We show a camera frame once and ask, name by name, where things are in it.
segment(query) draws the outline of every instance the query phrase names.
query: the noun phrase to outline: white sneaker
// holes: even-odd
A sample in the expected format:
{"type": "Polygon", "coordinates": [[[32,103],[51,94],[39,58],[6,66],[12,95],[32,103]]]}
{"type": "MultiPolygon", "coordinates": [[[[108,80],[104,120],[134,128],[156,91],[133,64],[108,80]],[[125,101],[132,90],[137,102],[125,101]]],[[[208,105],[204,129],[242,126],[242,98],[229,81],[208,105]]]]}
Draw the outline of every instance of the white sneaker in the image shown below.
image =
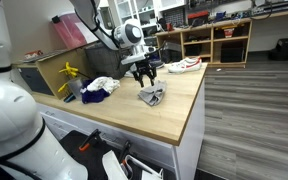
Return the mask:
{"type": "Polygon", "coordinates": [[[198,56],[196,58],[185,58],[180,62],[172,63],[172,65],[168,68],[168,72],[170,73],[183,73],[187,71],[198,71],[201,69],[202,59],[198,56]]]}

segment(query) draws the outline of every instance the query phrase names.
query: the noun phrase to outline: folded cloth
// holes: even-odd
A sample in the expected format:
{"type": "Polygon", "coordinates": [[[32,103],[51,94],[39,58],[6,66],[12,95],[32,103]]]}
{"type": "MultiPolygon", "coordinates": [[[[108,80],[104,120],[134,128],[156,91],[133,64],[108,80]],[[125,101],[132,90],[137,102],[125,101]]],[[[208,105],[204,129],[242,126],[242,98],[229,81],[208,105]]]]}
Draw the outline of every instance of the folded cloth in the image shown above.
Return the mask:
{"type": "Polygon", "coordinates": [[[154,86],[141,90],[138,96],[150,106],[155,106],[161,102],[165,91],[166,81],[157,81],[155,82],[154,86]]]}
{"type": "Polygon", "coordinates": [[[93,92],[103,88],[106,92],[111,94],[118,87],[120,87],[119,80],[115,80],[111,77],[99,77],[87,86],[87,90],[93,92]]]}
{"type": "Polygon", "coordinates": [[[83,87],[81,89],[81,94],[82,94],[82,102],[84,104],[90,103],[90,102],[102,102],[104,98],[110,96],[110,93],[105,91],[103,88],[97,90],[97,91],[88,91],[87,86],[91,84],[93,80],[86,80],[83,82],[83,87]]]}

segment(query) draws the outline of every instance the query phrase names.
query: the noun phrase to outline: gray cloth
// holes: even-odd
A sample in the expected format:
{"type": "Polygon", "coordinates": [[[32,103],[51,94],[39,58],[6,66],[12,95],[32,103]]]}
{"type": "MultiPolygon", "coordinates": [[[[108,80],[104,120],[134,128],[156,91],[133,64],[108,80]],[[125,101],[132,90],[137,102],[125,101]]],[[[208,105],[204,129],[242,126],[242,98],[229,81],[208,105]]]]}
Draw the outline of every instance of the gray cloth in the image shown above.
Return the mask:
{"type": "Polygon", "coordinates": [[[154,86],[141,90],[138,96],[150,106],[155,106],[162,101],[165,91],[166,81],[157,81],[154,86]]]}

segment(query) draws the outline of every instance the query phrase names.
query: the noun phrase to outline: blue cloth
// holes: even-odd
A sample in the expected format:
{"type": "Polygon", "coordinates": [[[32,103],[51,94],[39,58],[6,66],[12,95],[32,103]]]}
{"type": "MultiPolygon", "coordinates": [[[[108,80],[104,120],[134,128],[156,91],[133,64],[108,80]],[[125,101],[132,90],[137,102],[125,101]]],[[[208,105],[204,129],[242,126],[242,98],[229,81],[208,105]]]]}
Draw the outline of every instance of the blue cloth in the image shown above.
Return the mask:
{"type": "MultiPolygon", "coordinates": [[[[89,84],[91,84],[95,79],[86,80],[83,82],[82,88],[87,88],[89,84]]],[[[82,93],[82,102],[84,104],[95,102],[99,103],[104,100],[104,98],[110,96],[110,93],[106,92],[103,88],[98,91],[86,91],[82,93]]]]}

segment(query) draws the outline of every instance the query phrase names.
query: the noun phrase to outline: wooden floor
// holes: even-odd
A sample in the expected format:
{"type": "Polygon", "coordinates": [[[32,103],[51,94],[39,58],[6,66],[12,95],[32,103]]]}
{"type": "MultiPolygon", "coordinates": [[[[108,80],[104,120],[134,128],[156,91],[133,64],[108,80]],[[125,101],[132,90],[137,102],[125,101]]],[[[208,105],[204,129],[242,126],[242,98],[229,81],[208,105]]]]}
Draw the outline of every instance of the wooden floor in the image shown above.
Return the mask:
{"type": "Polygon", "coordinates": [[[209,68],[198,168],[227,179],[288,180],[288,62],[251,56],[209,68]]]}

